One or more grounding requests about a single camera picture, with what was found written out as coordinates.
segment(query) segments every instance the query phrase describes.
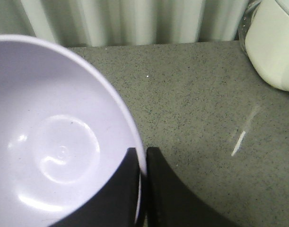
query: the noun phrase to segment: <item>countertop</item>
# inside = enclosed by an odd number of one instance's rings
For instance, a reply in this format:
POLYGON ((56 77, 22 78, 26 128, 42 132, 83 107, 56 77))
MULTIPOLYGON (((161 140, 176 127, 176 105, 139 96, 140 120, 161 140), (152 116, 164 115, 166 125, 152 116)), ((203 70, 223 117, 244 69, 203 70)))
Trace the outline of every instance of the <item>countertop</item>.
POLYGON ((242 227, 289 227, 289 93, 259 77, 238 41, 72 50, 199 198, 242 227))

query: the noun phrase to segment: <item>curtain fold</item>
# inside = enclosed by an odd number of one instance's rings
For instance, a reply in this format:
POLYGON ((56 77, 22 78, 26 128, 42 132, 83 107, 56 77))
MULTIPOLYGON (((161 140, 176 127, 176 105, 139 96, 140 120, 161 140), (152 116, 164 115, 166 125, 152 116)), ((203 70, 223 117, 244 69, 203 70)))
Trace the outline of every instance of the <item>curtain fold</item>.
POLYGON ((248 0, 0 0, 0 34, 67 47, 233 40, 248 0))

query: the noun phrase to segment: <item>white appliance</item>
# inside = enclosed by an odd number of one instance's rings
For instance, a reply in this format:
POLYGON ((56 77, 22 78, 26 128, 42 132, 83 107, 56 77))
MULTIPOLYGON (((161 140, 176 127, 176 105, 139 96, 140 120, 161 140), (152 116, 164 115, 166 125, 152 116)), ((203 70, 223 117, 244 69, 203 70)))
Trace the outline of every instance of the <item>white appliance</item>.
POLYGON ((245 49, 253 66, 267 83, 289 91, 289 0, 263 0, 243 20, 250 20, 245 49))

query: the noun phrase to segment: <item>gray speckled countertop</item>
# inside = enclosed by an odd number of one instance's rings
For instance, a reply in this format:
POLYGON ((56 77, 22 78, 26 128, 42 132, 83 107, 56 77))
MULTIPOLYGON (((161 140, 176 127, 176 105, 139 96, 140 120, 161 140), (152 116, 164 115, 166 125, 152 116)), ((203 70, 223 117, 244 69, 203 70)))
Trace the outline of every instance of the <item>gray speckled countertop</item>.
POLYGON ((73 51, 202 200, 243 227, 289 227, 289 93, 261 80, 238 42, 73 51))

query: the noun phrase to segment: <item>bowl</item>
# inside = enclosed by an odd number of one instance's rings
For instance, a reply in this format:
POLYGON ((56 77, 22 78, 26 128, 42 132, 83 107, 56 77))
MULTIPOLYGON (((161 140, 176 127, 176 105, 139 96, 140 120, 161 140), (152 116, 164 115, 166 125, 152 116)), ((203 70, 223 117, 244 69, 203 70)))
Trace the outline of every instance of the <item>bowl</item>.
POLYGON ((111 84, 64 47, 0 35, 0 226, 44 227, 92 198, 127 149, 145 155, 111 84))

